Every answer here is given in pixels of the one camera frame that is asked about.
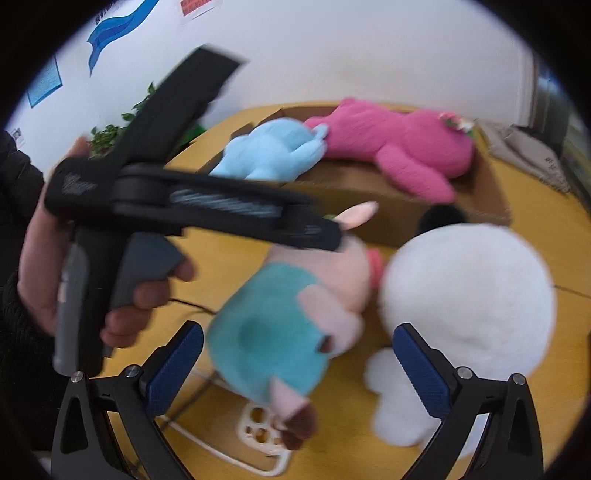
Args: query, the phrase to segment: plush tail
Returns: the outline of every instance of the plush tail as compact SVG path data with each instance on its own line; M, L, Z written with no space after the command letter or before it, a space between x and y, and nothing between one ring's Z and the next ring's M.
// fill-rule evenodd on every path
M453 205L435 205L418 221L417 235L442 226L466 222L466 215L459 208Z

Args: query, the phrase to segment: pink snout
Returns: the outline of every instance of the pink snout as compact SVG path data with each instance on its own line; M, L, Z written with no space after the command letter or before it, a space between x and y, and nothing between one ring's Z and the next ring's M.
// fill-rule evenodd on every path
M377 248L370 248L368 250L368 261L371 272L369 282L372 289L378 290L382 283L382 276L384 275L384 261L382 260L382 254Z

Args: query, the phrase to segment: black sleeve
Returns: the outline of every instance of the black sleeve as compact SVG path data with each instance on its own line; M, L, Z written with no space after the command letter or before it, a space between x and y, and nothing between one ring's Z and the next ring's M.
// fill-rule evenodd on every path
M10 134L0 131L0 189L20 223L29 223L42 188L43 174L17 150Z
M14 273L2 291L0 387L32 450L51 450L68 378L52 365L53 338L29 317Z

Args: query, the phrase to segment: pig plush toy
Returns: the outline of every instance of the pig plush toy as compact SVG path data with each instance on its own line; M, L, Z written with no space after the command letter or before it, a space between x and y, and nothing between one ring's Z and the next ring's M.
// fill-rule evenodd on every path
M348 231L377 207L362 203L335 221ZM330 358L360 337L360 313L380 272L379 252L351 234L336 252L274 245L210 324L206 342L216 370L235 391L270 406L286 448L297 450L314 435L316 414L307 395Z
M454 367L480 378L529 375L556 319L548 268L508 228L461 223L462 216L451 206L433 207L421 222L424 233L393 256L379 295L384 328L391 336L410 322ZM380 395L374 432L392 445L424 447L440 420L429 416L391 347L368 361L365 381ZM460 457L475 451L486 418L476 418Z
M453 202L449 179L465 174L472 160L470 124L454 113L393 112L346 98L330 115L305 124L328 127L325 158L375 163L398 188L429 203Z

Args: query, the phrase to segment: white stuffed toy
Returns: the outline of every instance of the white stuffed toy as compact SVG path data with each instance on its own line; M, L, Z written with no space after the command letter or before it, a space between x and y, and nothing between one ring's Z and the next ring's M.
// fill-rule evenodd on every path
M511 230L446 225L461 221L448 221L450 215L462 214L451 206L433 207L422 222L426 233L406 243L387 266L379 297L384 328L391 336L410 322L454 367L470 367L481 378L529 375L544 358L556 319L548 268ZM428 415L392 348L368 361L365 382L380 395L376 435L392 445L424 448L440 420ZM476 418L460 457L476 450L486 417Z

